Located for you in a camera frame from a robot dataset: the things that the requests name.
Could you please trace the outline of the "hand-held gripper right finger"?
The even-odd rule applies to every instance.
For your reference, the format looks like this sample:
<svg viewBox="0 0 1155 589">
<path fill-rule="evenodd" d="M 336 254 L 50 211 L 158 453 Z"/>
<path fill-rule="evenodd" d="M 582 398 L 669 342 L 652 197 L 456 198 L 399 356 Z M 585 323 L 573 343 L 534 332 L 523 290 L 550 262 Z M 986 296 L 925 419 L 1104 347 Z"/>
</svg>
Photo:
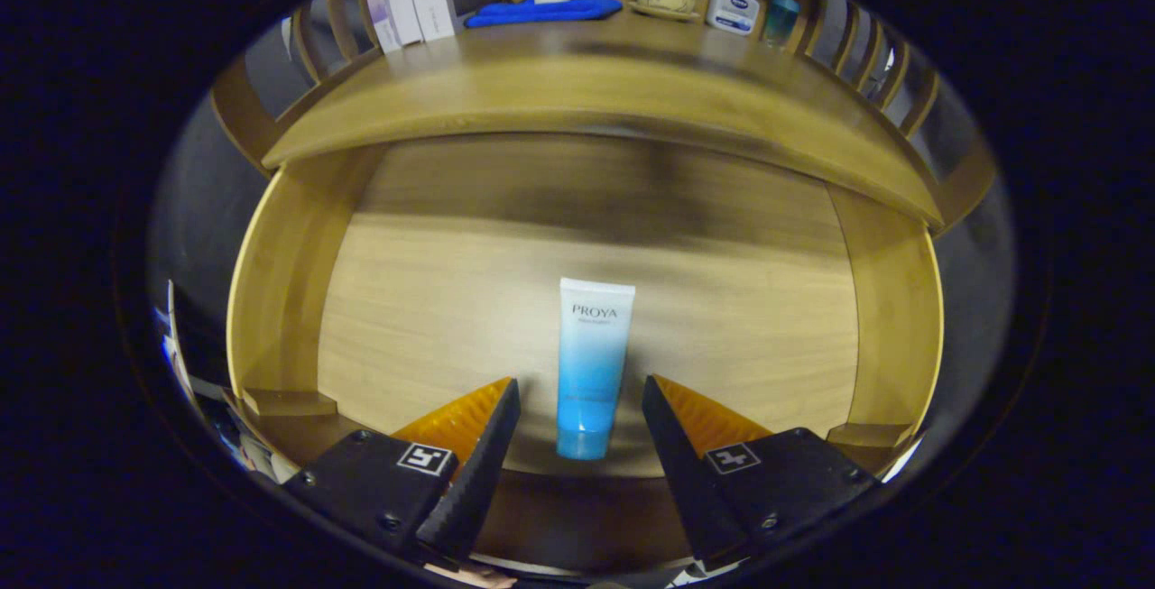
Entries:
<svg viewBox="0 0 1155 589">
<path fill-rule="evenodd" d="M 879 485 L 812 430 L 772 432 L 657 374 L 646 379 L 641 408 L 690 552 L 706 571 L 808 536 Z"/>
</svg>

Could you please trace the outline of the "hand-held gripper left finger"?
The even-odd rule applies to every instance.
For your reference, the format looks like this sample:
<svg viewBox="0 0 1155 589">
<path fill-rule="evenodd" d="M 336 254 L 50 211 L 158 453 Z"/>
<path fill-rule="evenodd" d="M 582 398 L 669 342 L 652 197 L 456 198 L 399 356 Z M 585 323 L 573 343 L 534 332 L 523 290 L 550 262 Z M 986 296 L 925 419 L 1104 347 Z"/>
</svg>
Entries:
<svg viewBox="0 0 1155 589">
<path fill-rule="evenodd" d="M 502 378 L 390 437 L 353 430 L 284 487 L 388 556 L 459 567 L 474 552 L 520 416 L 519 383 Z"/>
</svg>

